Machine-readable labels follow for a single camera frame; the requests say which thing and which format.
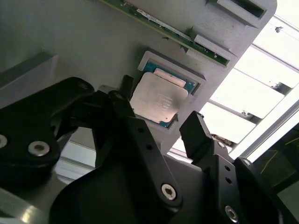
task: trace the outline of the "screw hole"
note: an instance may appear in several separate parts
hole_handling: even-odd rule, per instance
[[[151,146],[150,144],[147,144],[147,145],[146,145],[146,148],[147,148],[148,150],[152,150],[152,149],[153,149],[153,146]]]
[[[233,183],[228,177],[226,177],[225,179],[226,179],[226,181],[227,181],[229,184],[232,184],[232,183]]]
[[[43,151],[45,149],[45,147],[42,145],[36,145],[36,146],[34,146],[34,149],[36,149],[37,151]]]

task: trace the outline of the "bright light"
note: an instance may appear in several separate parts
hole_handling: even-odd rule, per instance
[[[283,94],[276,90],[233,69],[212,95],[211,100],[234,111],[244,110],[264,118],[283,97]]]
[[[296,71],[254,47],[247,49],[235,68],[268,86],[274,86],[275,83],[281,82],[294,88],[299,83],[299,75]]]
[[[274,107],[274,109],[235,147],[233,151],[229,154],[233,159],[236,159],[238,156],[240,156],[245,150],[251,146],[264,132],[270,129],[271,125],[274,124],[275,121],[277,121],[283,114],[285,114],[299,99],[299,85],[297,85],[289,94],[285,96],[281,102]],[[273,135],[271,139],[274,139],[274,142],[278,141],[279,138],[277,138],[278,135]],[[261,155],[264,153],[268,148],[267,145],[273,145],[272,142],[263,143],[263,147],[258,147],[255,149],[257,152],[253,153],[251,158],[252,160],[255,160],[257,158],[256,155]]]
[[[206,103],[200,111],[211,134],[239,143],[255,124],[225,111],[211,103]]]
[[[254,162],[264,152],[266,152],[271,146],[274,145],[280,138],[282,138],[288,131],[290,131],[295,125],[299,123],[299,112],[296,112],[291,118],[289,118],[278,130],[276,130],[263,144],[261,144],[255,151],[253,151],[247,159]]]
[[[273,17],[253,44],[299,69],[299,32]]]

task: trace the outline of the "yellow cable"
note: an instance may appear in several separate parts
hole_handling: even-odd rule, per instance
[[[293,140],[291,140],[291,141],[289,141],[289,142],[287,142],[287,143],[285,143],[285,146],[286,145],[288,145],[288,144],[290,144],[290,143],[292,143],[293,141],[296,141],[296,140],[298,140],[299,139],[299,137],[298,138],[295,138],[295,139],[293,139]],[[268,164],[271,162],[271,160],[276,156],[276,154],[278,153],[278,150],[276,150],[276,153],[268,160],[268,162],[266,163],[266,165],[263,167],[263,169],[262,169],[262,171],[261,171],[261,174],[263,173],[263,171],[267,168],[267,166],[268,166]]]
[[[261,171],[261,174],[263,173],[263,171],[267,168],[268,164],[271,162],[271,160],[276,156],[276,154],[278,153],[278,151],[268,160],[268,162],[266,163],[266,165],[264,166],[264,168]]]
[[[293,142],[293,141],[298,140],[298,139],[299,139],[299,137],[298,137],[298,138],[295,138],[295,139],[293,139],[293,140],[291,140],[291,141],[289,141],[288,143],[285,143],[285,146],[288,145],[288,144],[290,144],[290,143]]]

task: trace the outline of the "black plastic part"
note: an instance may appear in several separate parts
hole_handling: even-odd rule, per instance
[[[135,184],[142,191],[132,191],[131,184],[126,179],[127,165],[124,161],[115,161],[69,184],[53,203],[49,223],[204,223],[202,209],[205,206],[203,193],[206,175],[195,166],[168,157],[165,157],[165,160],[185,199],[180,212],[170,220],[166,213],[152,207],[151,194],[147,192],[147,187],[139,182],[139,178],[135,179]],[[142,201],[141,207],[136,205],[135,196]],[[138,210],[143,210],[143,217],[140,217]]]
[[[120,92],[128,99],[131,100],[133,93],[134,79],[131,76],[124,75],[120,87]]]
[[[124,215],[122,220],[126,218],[132,223],[137,220],[141,223],[169,222],[183,204],[182,193],[145,121],[135,117],[128,98],[121,92],[110,91],[107,96],[101,93],[95,95],[92,97],[93,103],[88,105],[93,107],[90,114],[93,122],[90,126],[93,129],[97,151],[97,169],[87,175],[91,182],[95,182],[95,186],[89,186],[89,180],[85,176],[67,186],[56,199],[59,202],[55,202],[52,207],[54,214],[51,216],[52,222],[93,223],[91,217],[98,216],[99,212],[90,212],[89,217],[82,217],[79,213],[77,216],[74,213],[72,218],[65,217],[61,212],[68,214],[69,209],[75,210],[77,207],[86,206],[86,202],[80,198],[78,200],[71,198],[70,192],[73,195],[90,194],[93,187],[96,187],[97,194],[101,194],[98,192],[100,187],[97,183],[114,182],[111,180],[112,177],[107,176],[108,173],[111,173],[111,176],[117,175],[115,178],[118,179],[118,186],[109,187],[109,190],[117,191],[120,188],[119,191],[125,198],[118,198],[118,200],[126,207],[124,211],[128,212],[127,210],[134,208],[132,214]],[[165,183],[171,185],[176,191],[173,200],[167,199],[161,191]],[[100,196],[97,198],[97,203],[107,205],[108,198],[111,201],[115,199],[115,196],[107,197],[108,194],[104,197]],[[54,218],[57,215],[62,216],[62,222]]]
[[[1,109],[0,134],[8,143],[0,150],[0,183],[26,186],[45,181],[60,156],[55,129],[58,133],[63,113],[92,93],[87,82],[69,78]],[[56,126],[51,126],[53,118]],[[46,142],[49,153],[41,157],[30,154],[28,146],[33,141]]]
[[[298,222],[246,158],[234,161],[241,206],[250,223],[297,224]]]
[[[231,223],[225,207],[231,207],[238,221],[245,221],[240,206],[240,196],[235,167],[230,162],[228,151],[218,141],[213,140],[201,114],[192,112],[180,132],[188,158],[192,164],[207,173],[206,206],[203,211],[204,223]]]

